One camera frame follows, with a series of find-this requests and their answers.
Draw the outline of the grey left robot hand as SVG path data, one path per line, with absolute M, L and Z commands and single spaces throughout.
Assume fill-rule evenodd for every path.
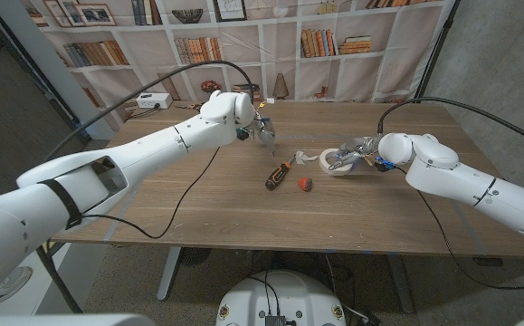
M 276 133 L 272 121 L 269 117 L 256 114 L 253 121 L 246 127 L 240 127 L 236 130 L 239 140 L 257 137 L 274 156 Z

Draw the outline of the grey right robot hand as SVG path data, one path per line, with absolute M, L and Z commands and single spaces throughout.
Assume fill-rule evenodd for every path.
M 344 172 L 348 174 L 356 169 L 367 157 L 378 151 L 378 144 L 382 137 L 357 137 L 347 140 L 333 153 L 326 156 L 328 172 Z

